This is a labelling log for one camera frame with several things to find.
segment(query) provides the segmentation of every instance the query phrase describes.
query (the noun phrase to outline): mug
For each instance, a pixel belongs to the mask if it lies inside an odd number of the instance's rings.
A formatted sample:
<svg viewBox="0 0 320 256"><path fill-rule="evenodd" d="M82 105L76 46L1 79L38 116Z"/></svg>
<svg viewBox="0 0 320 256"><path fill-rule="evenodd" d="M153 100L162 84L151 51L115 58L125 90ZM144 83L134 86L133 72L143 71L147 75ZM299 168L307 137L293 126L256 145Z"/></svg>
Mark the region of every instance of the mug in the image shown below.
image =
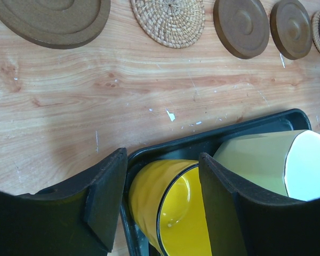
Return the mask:
<svg viewBox="0 0 320 256"><path fill-rule="evenodd" d="M162 255L211 255L198 162L146 165L129 191L133 219Z"/></svg>
<svg viewBox="0 0 320 256"><path fill-rule="evenodd" d="M245 135L224 142L213 157L280 195L320 198L320 134L310 130Z"/></svg>

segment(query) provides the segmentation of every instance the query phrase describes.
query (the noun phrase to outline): black tray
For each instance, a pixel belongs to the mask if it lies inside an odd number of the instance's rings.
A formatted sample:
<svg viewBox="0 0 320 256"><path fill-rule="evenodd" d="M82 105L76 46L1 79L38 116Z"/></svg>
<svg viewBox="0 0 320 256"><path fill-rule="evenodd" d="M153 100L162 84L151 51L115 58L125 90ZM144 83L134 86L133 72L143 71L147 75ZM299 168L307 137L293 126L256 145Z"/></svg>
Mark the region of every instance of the black tray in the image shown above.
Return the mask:
<svg viewBox="0 0 320 256"><path fill-rule="evenodd" d="M136 174L147 164L160 159L198 160L202 152L213 155L220 145L231 138L256 133L291 130L311 130L307 115L300 109L234 124L212 131L169 141L152 147L142 148L128 157L128 170L124 187L121 217L131 256L160 255L149 245L147 238L135 224L130 215L128 192Z"/></svg>

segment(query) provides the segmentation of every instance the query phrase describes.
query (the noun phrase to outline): wooden table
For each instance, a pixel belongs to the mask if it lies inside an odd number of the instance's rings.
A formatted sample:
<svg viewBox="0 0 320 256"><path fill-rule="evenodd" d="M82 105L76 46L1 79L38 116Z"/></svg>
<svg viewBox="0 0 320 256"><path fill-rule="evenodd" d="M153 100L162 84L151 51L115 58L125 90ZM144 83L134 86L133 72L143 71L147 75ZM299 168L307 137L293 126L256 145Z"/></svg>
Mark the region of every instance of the wooden table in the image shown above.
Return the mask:
<svg viewBox="0 0 320 256"><path fill-rule="evenodd" d="M320 0L301 2L320 10ZM73 50L37 46L0 22L0 190L33 194L118 147L131 153L291 108L320 133L315 47L291 61L270 37L262 55L240 60L218 39L214 1L204 3L203 35L182 50L150 39L127 0L112 0L103 32ZM269 16L275 0L262 3ZM111 255L128 255L121 222Z"/></svg>

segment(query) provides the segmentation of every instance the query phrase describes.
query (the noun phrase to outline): wooden coaster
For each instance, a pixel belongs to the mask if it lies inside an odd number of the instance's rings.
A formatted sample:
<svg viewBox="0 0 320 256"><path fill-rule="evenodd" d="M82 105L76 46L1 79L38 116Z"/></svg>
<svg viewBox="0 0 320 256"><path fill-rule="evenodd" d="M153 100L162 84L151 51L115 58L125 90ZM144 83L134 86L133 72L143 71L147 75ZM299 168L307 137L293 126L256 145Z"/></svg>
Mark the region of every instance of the wooden coaster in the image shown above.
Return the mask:
<svg viewBox="0 0 320 256"><path fill-rule="evenodd" d="M87 44L103 30L110 0L0 0L0 19L35 44L69 49Z"/></svg>
<svg viewBox="0 0 320 256"><path fill-rule="evenodd" d="M203 33L203 0L131 0L131 3L146 34L164 46L189 47Z"/></svg>
<svg viewBox="0 0 320 256"><path fill-rule="evenodd" d="M320 11L316 12L312 18L313 41L320 53Z"/></svg>
<svg viewBox="0 0 320 256"><path fill-rule="evenodd" d="M270 14L270 27L278 50L288 59L305 57L312 45L311 22L298 0L281 0Z"/></svg>
<svg viewBox="0 0 320 256"><path fill-rule="evenodd" d="M259 0L216 0L214 27L224 47L234 56L260 55L269 42L269 21Z"/></svg>

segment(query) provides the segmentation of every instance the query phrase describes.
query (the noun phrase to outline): yellow cup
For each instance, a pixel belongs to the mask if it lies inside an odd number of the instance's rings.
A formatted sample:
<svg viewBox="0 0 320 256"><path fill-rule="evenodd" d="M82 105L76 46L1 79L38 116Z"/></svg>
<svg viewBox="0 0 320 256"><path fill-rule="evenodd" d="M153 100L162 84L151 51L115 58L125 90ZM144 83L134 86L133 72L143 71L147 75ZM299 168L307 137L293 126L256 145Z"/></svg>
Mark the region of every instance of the yellow cup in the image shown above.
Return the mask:
<svg viewBox="0 0 320 256"><path fill-rule="evenodd" d="M212 255L197 161L148 164L133 180L129 204L135 222L162 255Z"/></svg>

